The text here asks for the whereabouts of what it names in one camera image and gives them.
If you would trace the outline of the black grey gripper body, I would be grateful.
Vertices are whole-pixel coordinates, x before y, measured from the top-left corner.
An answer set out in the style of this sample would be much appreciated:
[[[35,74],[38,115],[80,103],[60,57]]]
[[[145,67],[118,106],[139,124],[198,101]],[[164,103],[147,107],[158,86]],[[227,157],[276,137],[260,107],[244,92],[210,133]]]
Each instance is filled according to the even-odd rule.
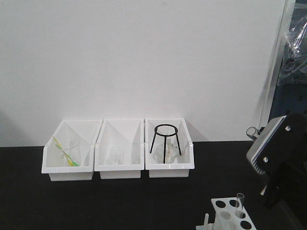
[[[254,170],[267,177],[264,205],[273,207],[283,199],[306,201],[307,117],[289,114],[273,118],[259,129],[246,158]]]

